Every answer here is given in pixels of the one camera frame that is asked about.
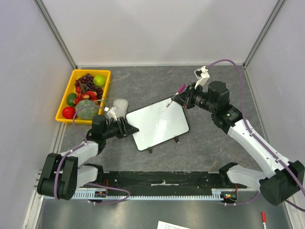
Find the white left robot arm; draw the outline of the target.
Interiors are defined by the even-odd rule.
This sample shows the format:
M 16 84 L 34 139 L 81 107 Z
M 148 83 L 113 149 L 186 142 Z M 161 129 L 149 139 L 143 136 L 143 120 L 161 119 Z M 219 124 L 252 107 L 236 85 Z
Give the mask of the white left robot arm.
M 104 115 L 93 118 L 85 139 L 64 153 L 47 155 L 37 185 L 37 193 L 55 199 L 70 200 L 76 189 L 90 183 L 101 187 L 105 177 L 96 166 L 84 165 L 106 146 L 106 140 L 124 138 L 139 132 L 124 117 L 108 120 Z

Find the small black framed whiteboard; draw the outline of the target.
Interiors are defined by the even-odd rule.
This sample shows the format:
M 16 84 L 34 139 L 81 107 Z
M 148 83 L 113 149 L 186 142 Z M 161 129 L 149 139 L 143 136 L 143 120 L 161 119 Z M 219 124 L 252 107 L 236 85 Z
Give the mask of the small black framed whiteboard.
M 139 151 L 150 150 L 171 139 L 178 142 L 179 136 L 189 132 L 190 127 L 180 105 L 173 102 L 164 110 L 169 100 L 165 98 L 126 114 L 127 122 L 139 129 L 132 135 Z

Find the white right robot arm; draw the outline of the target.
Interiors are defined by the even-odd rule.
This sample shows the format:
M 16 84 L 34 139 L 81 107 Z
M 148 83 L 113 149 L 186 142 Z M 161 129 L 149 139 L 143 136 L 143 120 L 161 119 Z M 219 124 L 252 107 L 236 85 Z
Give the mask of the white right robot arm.
M 250 125 L 244 115 L 229 100 L 230 92 L 221 81 L 209 83 L 207 92 L 191 83 L 171 100 L 184 109 L 195 106 L 211 113 L 213 123 L 238 142 L 257 162 L 261 171 L 229 163 L 222 168 L 218 182 L 222 187 L 241 184 L 260 192 L 272 205 L 278 206 L 298 191 L 304 192 L 305 167 L 291 162 L 271 147 Z

